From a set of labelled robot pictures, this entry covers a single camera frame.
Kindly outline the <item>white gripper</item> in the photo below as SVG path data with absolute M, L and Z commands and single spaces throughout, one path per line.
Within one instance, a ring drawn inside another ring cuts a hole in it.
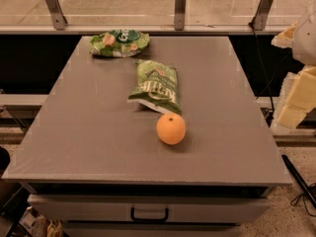
M 277 125 L 296 128 L 316 108 L 316 4 L 312 4 L 271 44 L 292 48 L 293 58 L 306 64 L 297 74 L 288 72 L 282 82 L 274 114 Z

